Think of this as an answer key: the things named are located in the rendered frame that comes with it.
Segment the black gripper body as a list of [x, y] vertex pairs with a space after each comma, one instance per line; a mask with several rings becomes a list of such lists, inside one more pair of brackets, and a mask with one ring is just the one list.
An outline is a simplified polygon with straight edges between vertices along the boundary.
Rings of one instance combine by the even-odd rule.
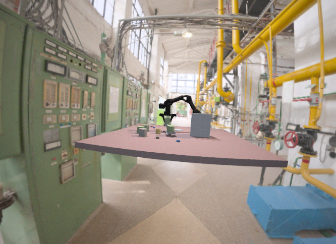
[[167, 115], [167, 116], [176, 116], [176, 114], [170, 114], [170, 111], [171, 111], [171, 109], [165, 109], [165, 114], [160, 113], [159, 116], [164, 116], [164, 115]]

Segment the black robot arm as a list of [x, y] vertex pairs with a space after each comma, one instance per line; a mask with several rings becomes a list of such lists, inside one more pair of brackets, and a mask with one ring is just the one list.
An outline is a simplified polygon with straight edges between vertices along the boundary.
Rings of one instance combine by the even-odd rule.
[[[187, 97], [187, 99], [184, 99], [184, 97]], [[173, 99], [167, 99], [164, 103], [159, 104], [159, 108], [160, 109], [164, 109], [164, 108], [170, 109], [171, 105], [174, 102], [177, 102], [177, 101], [180, 101], [180, 100], [183, 100], [183, 101], [189, 103], [192, 110], [193, 110], [193, 113], [201, 113], [198, 109], [196, 109], [196, 106], [194, 105], [194, 103], [192, 101], [192, 97], [190, 95], [181, 95], [181, 96], [173, 98]]]

